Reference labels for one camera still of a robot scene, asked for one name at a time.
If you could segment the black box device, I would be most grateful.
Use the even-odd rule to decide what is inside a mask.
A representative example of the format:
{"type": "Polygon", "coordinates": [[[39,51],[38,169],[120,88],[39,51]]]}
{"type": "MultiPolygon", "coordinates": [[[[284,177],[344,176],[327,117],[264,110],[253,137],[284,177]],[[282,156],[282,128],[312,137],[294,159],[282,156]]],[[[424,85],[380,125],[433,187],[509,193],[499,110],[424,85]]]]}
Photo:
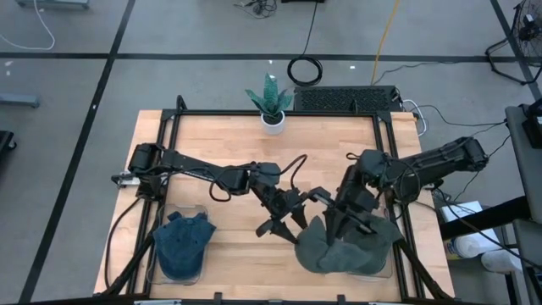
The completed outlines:
{"type": "Polygon", "coordinates": [[[533,104],[522,105],[522,111],[526,118],[522,127],[533,148],[542,149],[542,97],[533,104]]]}

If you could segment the white paper towel roll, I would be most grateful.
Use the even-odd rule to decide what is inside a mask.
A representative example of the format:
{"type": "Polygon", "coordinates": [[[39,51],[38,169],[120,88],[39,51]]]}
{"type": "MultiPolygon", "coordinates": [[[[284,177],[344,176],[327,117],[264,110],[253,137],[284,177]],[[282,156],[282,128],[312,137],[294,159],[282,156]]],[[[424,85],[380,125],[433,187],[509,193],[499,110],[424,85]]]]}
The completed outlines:
{"type": "Polygon", "coordinates": [[[498,239],[494,233],[490,233],[489,238],[476,233],[455,238],[453,245],[459,258],[474,258],[480,254],[501,249],[497,242],[498,239]]]}

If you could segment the grey side desk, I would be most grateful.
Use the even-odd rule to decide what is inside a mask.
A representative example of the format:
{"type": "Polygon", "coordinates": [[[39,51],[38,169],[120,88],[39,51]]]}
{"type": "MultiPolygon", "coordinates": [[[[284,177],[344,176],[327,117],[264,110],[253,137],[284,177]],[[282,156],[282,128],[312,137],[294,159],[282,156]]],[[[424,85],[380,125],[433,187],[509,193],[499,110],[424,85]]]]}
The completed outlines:
{"type": "Polygon", "coordinates": [[[520,255],[526,259],[523,274],[529,304],[542,305],[542,149],[531,146],[522,127],[526,120],[522,105],[506,108],[505,114],[524,196],[533,219],[515,220],[513,229],[520,255]]]}

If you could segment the grey furniture foot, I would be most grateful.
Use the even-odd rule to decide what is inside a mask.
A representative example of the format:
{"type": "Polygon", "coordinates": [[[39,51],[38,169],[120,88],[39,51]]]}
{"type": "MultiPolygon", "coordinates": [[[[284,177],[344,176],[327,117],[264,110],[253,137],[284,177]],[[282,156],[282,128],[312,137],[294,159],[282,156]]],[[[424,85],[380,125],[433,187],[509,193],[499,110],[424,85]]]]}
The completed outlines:
{"type": "Polygon", "coordinates": [[[38,96],[12,93],[0,93],[0,104],[31,108],[38,108],[40,106],[38,96]]]}

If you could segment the clear plastic bin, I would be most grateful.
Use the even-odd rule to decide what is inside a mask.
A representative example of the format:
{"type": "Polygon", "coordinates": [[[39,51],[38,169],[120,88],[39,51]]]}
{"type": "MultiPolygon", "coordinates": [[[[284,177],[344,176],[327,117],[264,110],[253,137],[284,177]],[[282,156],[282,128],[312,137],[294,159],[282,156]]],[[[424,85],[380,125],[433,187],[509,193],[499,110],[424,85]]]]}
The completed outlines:
{"type": "MultiPolygon", "coordinates": [[[[380,216],[385,219],[389,219],[387,208],[379,208],[376,211],[372,212],[371,214],[380,216]]],[[[347,274],[353,276],[357,280],[371,281],[371,282],[389,279],[393,275],[392,263],[388,263],[390,258],[393,258],[392,247],[387,255],[386,264],[379,273],[373,274],[373,275],[356,275],[356,274],[351,274],[351,271],[348,271],[347,274]]]]}
{"type": "MultiPolygon", "coordinates": [[[[196,215],[198,213],[206,213],[207,216],[208,216],[208,220],[210,221],[207,209],[202,205],[192,205],[192,206],[190,206],[190,205],[166,204],[166,205],[164,205],[162,208],[160,208],[158,210],[158,216],[159,216],[158,227],[160,225],[165,225],[168,222],[167,216],[169,214],[171,214],[172,212],[174,212],[174,211],[178,211],[178,212],[180,212],[181,214],[183,214],[186,217],[192,217],[192,216],[194,216],[194,215],[196,215]]],[[[202,275],[202,271],[203,271],[203,267],[204,267],[205,259],[206,259],[206,254],[207,254],[207,247],[206,247],[206,251],[205,251],[205,254],[204,254],[203,266],[202,266],[201,273],[197,277],[192,278],[191,280],[187,280],[187,281],[175,281],[175,280],[171,280],[171,279],[167,278],[164,275],[163,271],[161,270],[159,262],[158,262],[156,244],[155,244],[155,253],[156,253],[155,269],[153,271],[149,270],[147,272],[147,280],[149,282],[153,283],[154,285],[174,284],[174,285],[182,285],[182,286],[192,286],[192,285],[194,285],[194,284],[196,284],[198,282],[199,278],[202,275]]]]}

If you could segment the black aluminium table frame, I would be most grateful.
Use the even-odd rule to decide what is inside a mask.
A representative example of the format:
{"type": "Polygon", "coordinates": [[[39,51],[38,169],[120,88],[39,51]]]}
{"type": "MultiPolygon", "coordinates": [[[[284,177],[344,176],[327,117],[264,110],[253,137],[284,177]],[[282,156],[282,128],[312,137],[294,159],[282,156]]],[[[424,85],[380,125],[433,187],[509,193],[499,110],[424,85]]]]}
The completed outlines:
{"type": "MultiPolygon", "coordinates": [[[[347,153],[380,148],[405,157],[421,150],[413,116],[401,112],[290,111],[285,130],[270,136],[255,110],[140,111],[133,143],[158,136],[182,153],[219,165],[256,160],[285,166],[306,154],[304,167],[280,181],[282,187],[295,183],[302,190],[322,186],[334,191],[348,166],[347,153]]],[[[220,293],[224,302],[333,302],[338,296],[349,302],[397,302],[402,296],[429,296],[406,256],[396,250],[389,254],[384,278],[306,271],[288,241],[256,236],[268,213],[253,195],[222,202],[208,194],[205,181],[177,175],[166,196],[171,204],[204,206],[217,228],[200,280],[191,286],[162,284],[159,267],[146,253],[135,271],[135,294],[209,301],[220,293]]]]}

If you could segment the white paper sheets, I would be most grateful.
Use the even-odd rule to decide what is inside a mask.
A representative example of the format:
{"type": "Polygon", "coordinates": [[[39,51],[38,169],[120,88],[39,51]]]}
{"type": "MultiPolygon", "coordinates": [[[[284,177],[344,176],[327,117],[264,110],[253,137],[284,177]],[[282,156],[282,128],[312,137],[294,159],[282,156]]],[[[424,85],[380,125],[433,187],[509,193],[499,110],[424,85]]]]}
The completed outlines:
{"type": "Polygon", "coordinates": [[[440,208],[440,215],[447,223],[457,218],[463,218],[470,214],[475,214],[482,211],[483,207],[478,201],[463,203],[450,202],[444,207],[440,208]]]}

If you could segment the black floor fan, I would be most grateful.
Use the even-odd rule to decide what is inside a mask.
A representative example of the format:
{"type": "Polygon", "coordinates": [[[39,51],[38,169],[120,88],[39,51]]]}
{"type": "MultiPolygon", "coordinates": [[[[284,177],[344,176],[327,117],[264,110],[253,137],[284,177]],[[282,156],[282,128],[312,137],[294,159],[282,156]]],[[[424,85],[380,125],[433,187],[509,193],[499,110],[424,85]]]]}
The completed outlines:
{"type": "Polygon", "coordinates": [[[513,8],[512,24],[505,30],[505,37],[485,49],[491,71],[521,86],[530,85],[542,75],[542,0],[518,0],[513,8]],[[538,69],[531,80],[521,80],[496,67],[492,55],[504,46],[510,46],[515,57],[528,67],[538,69]]]}

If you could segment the blue denim cap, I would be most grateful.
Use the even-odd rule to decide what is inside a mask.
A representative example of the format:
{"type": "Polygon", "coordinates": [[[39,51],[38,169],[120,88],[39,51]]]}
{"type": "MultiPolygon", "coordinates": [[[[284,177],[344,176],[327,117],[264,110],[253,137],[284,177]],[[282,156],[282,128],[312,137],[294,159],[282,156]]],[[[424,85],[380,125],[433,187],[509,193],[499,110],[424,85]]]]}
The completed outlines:
{"type": "Polygon", "coordinates": [[[152,233],[160,268],[171,280],[191,280],[202,271],[206,247],[216,226],[206,213],[186,217],[174,211],[167,220],[152,233]]]}

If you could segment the grey furniture base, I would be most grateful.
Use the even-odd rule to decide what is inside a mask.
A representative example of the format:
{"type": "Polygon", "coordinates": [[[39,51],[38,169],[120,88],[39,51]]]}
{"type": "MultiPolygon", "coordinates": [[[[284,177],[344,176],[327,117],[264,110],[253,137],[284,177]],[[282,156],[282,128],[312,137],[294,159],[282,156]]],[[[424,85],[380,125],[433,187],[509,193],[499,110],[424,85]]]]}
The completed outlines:
{"type": "Polygon", "coordinates": [[[21,8],[26,5],[46,5],[46,6],[78,6],[83,9],[90,8],[90,0],[14,0],[21,8]]]}

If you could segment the black shelf bar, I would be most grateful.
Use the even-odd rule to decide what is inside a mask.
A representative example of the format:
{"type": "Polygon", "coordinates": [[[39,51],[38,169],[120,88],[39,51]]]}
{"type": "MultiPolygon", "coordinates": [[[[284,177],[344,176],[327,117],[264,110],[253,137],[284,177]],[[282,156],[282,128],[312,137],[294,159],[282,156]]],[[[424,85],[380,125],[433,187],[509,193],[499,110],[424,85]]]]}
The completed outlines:
{"type": "Polygon", "coordinates": [[[440,235],[443,240],[449,240],[478,230],[508,225],[516,219],[533,219],[525,196],[446,222],[440,225],[440,235]]]}

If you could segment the snake plant in white pot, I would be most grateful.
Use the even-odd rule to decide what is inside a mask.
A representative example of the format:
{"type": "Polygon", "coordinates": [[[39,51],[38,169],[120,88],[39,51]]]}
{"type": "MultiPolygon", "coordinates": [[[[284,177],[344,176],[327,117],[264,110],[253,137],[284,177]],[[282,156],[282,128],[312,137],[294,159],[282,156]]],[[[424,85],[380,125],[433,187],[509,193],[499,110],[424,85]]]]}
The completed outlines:
{"type": "Polygon", "coordinates": [[[293,101],[288,90],[279,91],[277,79],[267,73],[261,97],[251,89],[245,89],[245,93],[259,110],[264,131],[271,136],[280,134],[285,128],[285,110],[293,101]]]}

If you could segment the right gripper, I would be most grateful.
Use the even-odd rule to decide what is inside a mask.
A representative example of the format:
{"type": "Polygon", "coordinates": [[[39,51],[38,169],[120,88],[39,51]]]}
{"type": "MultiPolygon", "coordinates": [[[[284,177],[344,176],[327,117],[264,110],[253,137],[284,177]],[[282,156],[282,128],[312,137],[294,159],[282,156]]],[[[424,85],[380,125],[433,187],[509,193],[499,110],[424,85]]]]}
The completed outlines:
{"type": "MultiPolygon", "coordinates": [[[[308,197],[313,201],[320,201],[326,205],[324,210],[326,241],[328,246],[335,242],[335,236],[339,220],[348,213],[359,214],[371,213],[379,207],[379,201],[370,192],[362,181],[362,174],[354,166],[349,166],[342,178],[340,186],[336,191],[334,199],[323,187],[317,187],[308,192],[308,197]]],[[[374,235],[377,233],[371,227],[370,218],[349,217],[349,230],[354,230],[363,235],[374,235]]]]}

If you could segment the black perforated metal box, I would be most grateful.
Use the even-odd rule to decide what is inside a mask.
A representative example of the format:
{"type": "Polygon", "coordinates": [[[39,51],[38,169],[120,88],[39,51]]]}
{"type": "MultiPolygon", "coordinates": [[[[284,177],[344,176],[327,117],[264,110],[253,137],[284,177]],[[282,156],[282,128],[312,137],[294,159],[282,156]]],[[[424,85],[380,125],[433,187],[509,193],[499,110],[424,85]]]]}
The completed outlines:
{"type": "Polygon", "coordinates": [[[395,86],[315,86],[294,90],[295,111],[378,112],[401,111],[395,86]]]}

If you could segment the black caster object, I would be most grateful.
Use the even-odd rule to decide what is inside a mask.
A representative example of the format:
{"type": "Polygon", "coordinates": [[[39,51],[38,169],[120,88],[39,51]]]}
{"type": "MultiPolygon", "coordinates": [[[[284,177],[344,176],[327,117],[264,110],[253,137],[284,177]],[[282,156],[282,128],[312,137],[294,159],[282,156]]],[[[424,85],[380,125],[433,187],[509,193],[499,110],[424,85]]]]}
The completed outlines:
{"type": "Polygon", "coordinates": [[[0,130],[0,153],[12,151],[17,147],[14,133],[8,130],[0,130]]]}

